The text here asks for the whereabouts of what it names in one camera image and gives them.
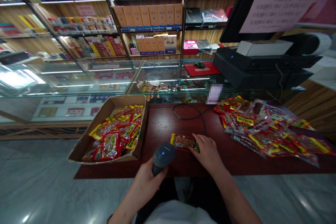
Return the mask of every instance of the black pants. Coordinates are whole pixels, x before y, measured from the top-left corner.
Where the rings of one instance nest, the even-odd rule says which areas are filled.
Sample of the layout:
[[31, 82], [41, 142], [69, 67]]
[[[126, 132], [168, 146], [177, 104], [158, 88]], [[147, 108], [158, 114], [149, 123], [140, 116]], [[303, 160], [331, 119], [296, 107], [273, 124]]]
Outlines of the black pants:
[[[174, 178], [165, 178], [160, 185], [160, 190], [138, 212], [135, 224], [144, 223], [159, 204], [170, 200], [179, 199]], [[191, 195], [188, 203], [207, 211], [217, 223], [231, 223], [221, 193], [211, 177], [191, 178]]]

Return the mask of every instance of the cable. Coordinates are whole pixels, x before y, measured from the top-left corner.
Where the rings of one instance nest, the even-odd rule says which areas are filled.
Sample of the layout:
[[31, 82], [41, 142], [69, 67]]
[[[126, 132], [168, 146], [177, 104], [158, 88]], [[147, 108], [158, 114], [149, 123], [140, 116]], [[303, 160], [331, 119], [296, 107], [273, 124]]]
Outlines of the cable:
[[280, 80], [279, 80], [279, 84], [280, 84], [280, 87], [281, 87], [281, 93], [280, 93], [280, 96], [279, 96], [279, 98], [278, 98], [278, 101], [280, 102], [280, 101], [281, 101], [281, 97], [282, 97], [282, 93], [284, 92], [284, 87], [283, 87], [283, 85], [282, 85], [282, 83], [281, 83], [282, 78], [284, 77], [284, 75], [283, 75], [283, 73], [280, 71], [280, 69], [279, 69], [279, 67], [278, 67], [278, 63], [275, 64], [275, 67], [277, 68], [277, 70], [278, 70], [278, 71], [280, 72], [280, 74], [281, 74], [281, 78], [280, 78]]
[[[255, 76], [256, 76], [256, 73], [258, 72], [259, 66], [260, 66], [260, 64], [255, 68], [255, 71], [254, 71], [254, 73], [253, 73], [252, 79], [250, 80], [250, 82], [249, 82], [248, 85], [250, 85], [251, 83], [253, 83], [254, 78], [255, 78]], [[262, 77], [263, 77], [263, 74], [262, 74], [262, 72], [261, 72], [260, 75], [259, 75], [259, 79], [258, 79], [258, 81], [255, 82], [255, 83], [253, 84], [252, 87], [250, 87], [250, 90], [248, 91], [248, 94], [247, 94], [248, 97], [250, 97], [250, 93], [251, 93], [252, 89], [259, 83], [259, 81], [262, 79]]]
[[[195, 116], [195, 117], [192, 117], [192, 118], [181, 118], [181, 117], [179, 117], [179, 116], [175, 113], [175, 108], [178, 107], [178, 106], [181, 106], [181, 105], [187, 105], [187, 106], [193, 107], [194, 109], [196, 109], [196, 110], [199, 112], [199, 115], [198, 115], [198, 116]], [[198, 108], [196, 108], [196, 107], [193, 106], [193, 105], [190, 105], [190, 104], [188, 104], [188, 103], [180, 103], [180, 104], [177, 104], [177, 105], [175, 105], [175, 106], [173, 107], [173, 113], [174, 113], [174, 115], [176, 115], [176, 117], [177, 117], [178, 119], [180, 119], [180, 120], [185, 120], [185, 121], [187, 121], [187, 120], [194, 120], [194, 119], [198, 118], [199, 116], [202, 116], [203, 123], [204, 123], [204, 135], [206, 135], [206, 134], [207, 134], [207, 129], [206, 129], [206, 128], [207, 128], [207, 125], [205, 124], [205, 119], [204, 119], [203, 114], [204, 114], [206, 111], [208, 111], [209, 109], [212, 109], [212, 108], [213, 108], [213, 106], [207, 108], [206, 110], [204, 110], [204, 112], [201, 112]]]
[[278, 102], [278, 100], [270, 92], [266, 91], [266, 93], [268, 93], [274, 100]]

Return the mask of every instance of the computer mouse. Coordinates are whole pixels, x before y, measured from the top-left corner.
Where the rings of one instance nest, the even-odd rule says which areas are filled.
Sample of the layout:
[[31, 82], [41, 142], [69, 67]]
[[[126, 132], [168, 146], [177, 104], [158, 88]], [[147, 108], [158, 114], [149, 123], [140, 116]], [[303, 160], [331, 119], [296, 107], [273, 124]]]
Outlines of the computer mouse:
[[194, 66], [197, 66], [198, 68], [204, 68], [205, 67], [205, 65], [202, 62], [200, 62], [200, 61], [196, 62], [194, 64]]

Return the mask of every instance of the cardboard box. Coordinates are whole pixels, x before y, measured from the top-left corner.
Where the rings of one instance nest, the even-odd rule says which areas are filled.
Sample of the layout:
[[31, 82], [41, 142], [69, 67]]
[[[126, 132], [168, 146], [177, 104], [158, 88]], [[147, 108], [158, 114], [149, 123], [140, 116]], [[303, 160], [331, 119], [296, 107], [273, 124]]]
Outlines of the cardboard box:
[[128, 26], [128, 30], [131, 32], [135, 32], [135, 23], [134, 23], [134, 18], [132, 14], [132, 9], [130, 6], [123, 6], [122, 11], [124, 12], [126, 23]]
[[164, 54], [165, 52], [165, 38], [164, 37], [156, 37], [157, 50], [159, 54]]
[[145, 42], [142, 38], [136, 38], [136, 44], [138, 46], [138, 50], [140, 55], [146, 55], [146, 49], [145, 49]]
[[174, 5], [166, 5], [167, 30], [174, 29]]
[[183, 43], [183, 54], [198, 54], [198, 45], [196, 40], [185, 40]]
[[158, 5], [157, 6], [157, 16], [159, 18], [159, 29], [167, 30], [167, 21], [166, 21], [166, 6]]
[[141, 20], [144, 30], [151, 30], [151, 18], [149, 16], [148, 5], [140, 5]]
[[143, 38], [143, 43], [145, 44], [146, 55], [153, 55], [152, 49], [152, 37]]
[[156, 38], [152, 38], [152, 52], [153, 52], [153, 55], [158, 55], [159, 54], [159, 51], [158, 51], [158, 45], [157, 45], [157, 40]]
[[212, 47], [208, 40], [196, 40], [197, 47], [198, 47], [198, 53], [202, 54], [210, 54], [212, 51]]
[[183, 5], [181, 3], [174, 5], [174, 28], [182, 28]]
[[187, 26], [201, 26], [203, 23], [199, 8], [187, 8], [185, 16], [185, 25]]
[[293, 45], [293, 42], [284, 40], [271, 41], [241, 41], [237, 53], [245, 56], [282, 55]]
[[122, 6], [114, 6], [113, 9], [114, 9], [115, 14], [117, 16], [117, 19], [118, 19], [119, 25], [121, 27], [121, 30], [123, 32], [127, 32], [128, 31], [128, 25], [127, 25], [127, 22], [126, 22], [124, 11], [122, 10], [123, 9]]
[[135, 29], [139, 32], [143, 31], [144, 27], [143, 27], [142, 19], [141, 19], [140, 6], [131, 6], [131, 10], [133, 13]]
[[[89, 148], [92, 138], [89, 136], [89, 133], [94, 130], [98, 124], [104, 123], [105, 119], [118, 112], [119, 109], [127, 105], [143, 105], [142, 110], [142, 123], [141, 129], [139, 132], [139, 139], [136, 147], [133, 150], [128, 150], [125, 155], [109, 161], [104, 162], [82, 162], [82, 157]], [[146, 96], [144, 95], [126, 95], [126, 96], [113, 96], [106, 100], [104, 105], [100, 108], [97, 115], [94, 117], [87, 130], [83, 136], [76, 143], [75, 147], [68, 156], [68, 160], [71, 162], [81, 163], [84, 165], [96, 165], [100, 163], [112, 163], [112, 162], [124, 162], [124, 161], [134, 161], [140, 158], [142, 142], [145, 135], [145, 126], [148, 115], [148, 104], [146, 101]]]
[[177, 35], [164, 37], [164, 51], [166, 54], [176, 54]]
[[150, 23], [152, 26], [152, 30], [159, 30], [158, 6], [149, 5], [148, 9], [149, 9], [149, 16], [150, 16]]

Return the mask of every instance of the white shirt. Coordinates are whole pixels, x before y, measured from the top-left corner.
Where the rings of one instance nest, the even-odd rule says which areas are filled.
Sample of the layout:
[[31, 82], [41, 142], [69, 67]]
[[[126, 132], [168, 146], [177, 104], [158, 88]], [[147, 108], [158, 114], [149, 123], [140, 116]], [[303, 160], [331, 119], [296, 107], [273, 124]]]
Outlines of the white shirt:
[[161, 203], [154, 209], [145, 221], [145, 224], [216, 224], [209, 214], [202, 208], [184, 204], [180, 201], [172, 200]]

